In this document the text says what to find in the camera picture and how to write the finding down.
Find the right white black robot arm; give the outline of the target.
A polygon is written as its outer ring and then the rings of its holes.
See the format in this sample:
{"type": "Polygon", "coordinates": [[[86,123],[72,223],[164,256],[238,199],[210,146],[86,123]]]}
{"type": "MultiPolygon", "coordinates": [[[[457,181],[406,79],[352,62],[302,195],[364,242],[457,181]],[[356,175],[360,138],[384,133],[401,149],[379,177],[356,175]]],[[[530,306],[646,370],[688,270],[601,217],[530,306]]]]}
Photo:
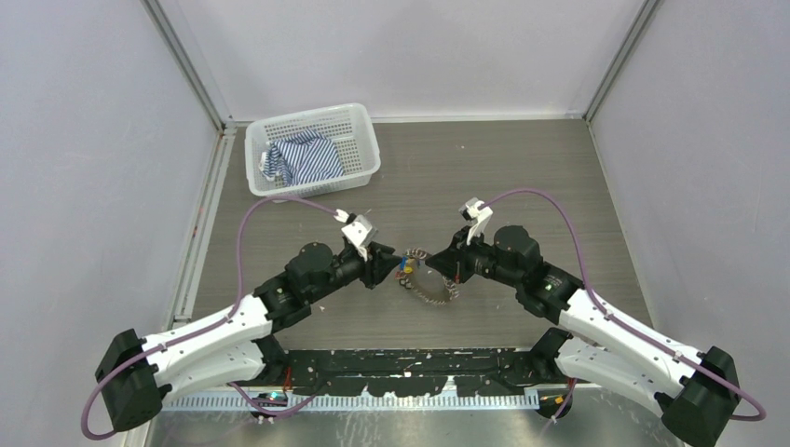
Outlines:
{"type": "Polygon", "coordinates": [[[562,375],[595,383],[657,415],[690,446],[714,446],[741,399],[733,357],[665,337],[589,293],[582,281],[546,262],[519,225],[498,229],[492,243],[463,227],[427,266],[464,283],[474,276],[515,290],[523,308],[553,323],[534,348],[532,370],[544,382],[562,375]]]}

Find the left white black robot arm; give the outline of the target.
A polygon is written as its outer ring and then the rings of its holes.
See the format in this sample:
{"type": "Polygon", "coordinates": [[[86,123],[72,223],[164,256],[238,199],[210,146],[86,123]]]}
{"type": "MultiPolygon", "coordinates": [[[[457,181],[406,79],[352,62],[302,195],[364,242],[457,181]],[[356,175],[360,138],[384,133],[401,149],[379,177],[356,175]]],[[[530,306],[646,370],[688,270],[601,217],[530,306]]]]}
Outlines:
{"type": "Polygon", "coordinates": [[[139,427],[165,404],[205,388],[255,378],[265,386],[277,384],[286,362],[275,333],[356,280],[375,288],[401,260],[377,242],[366,256],[350,242],[338,253],[322,243],[306,244],[281,273],[227,309],[166,332],[118,333],[95,372],[113,432],[139,427]]]}

